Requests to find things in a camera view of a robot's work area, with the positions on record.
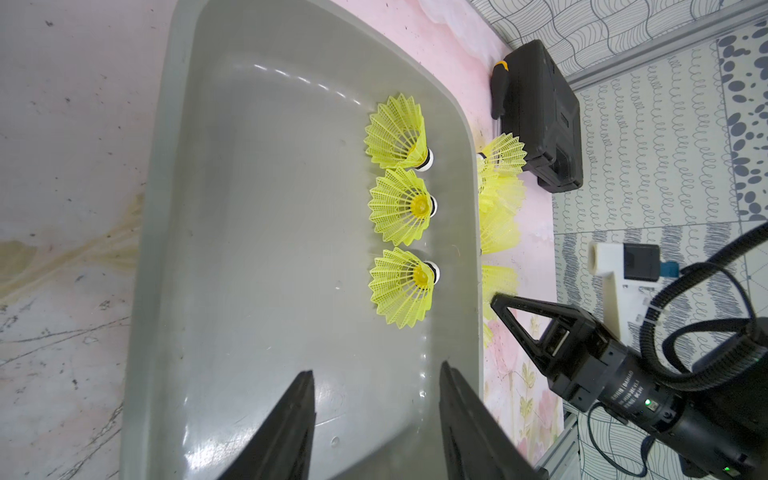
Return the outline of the grey plastic storage box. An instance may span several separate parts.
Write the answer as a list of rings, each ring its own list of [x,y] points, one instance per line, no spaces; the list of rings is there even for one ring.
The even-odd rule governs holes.
[[[422,108],[438,210],[412,251],[431,309],[371,302],[387,248],[364,129]],[[330,1],[181,1],[149,165],[121,434],[123,479],[214,479],[310,370],[313,479],[443,479],[443,362],[482,382],[474,145],[454,96]]]

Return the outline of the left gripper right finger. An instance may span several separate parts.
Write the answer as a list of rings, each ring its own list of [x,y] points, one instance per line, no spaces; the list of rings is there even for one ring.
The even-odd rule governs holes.
[[[450,479],[547,479],[519,453],[460,371],[440,368],[442,444]]]

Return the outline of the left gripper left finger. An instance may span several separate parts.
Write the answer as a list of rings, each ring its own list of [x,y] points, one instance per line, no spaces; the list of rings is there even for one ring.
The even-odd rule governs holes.
[[[222,479],[306,479],[316,421],[313,372],[294,378]]]

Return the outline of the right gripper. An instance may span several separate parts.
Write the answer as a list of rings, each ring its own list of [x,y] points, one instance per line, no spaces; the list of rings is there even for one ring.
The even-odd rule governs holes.
[[[726,331],[730,338],[675,383],[577,307],[496,293],[490,302],[550,389],[580,411],[603,408],[674,450],[684,474],[718,479],[767,476],[767,321],[688,325],[668,337]]]

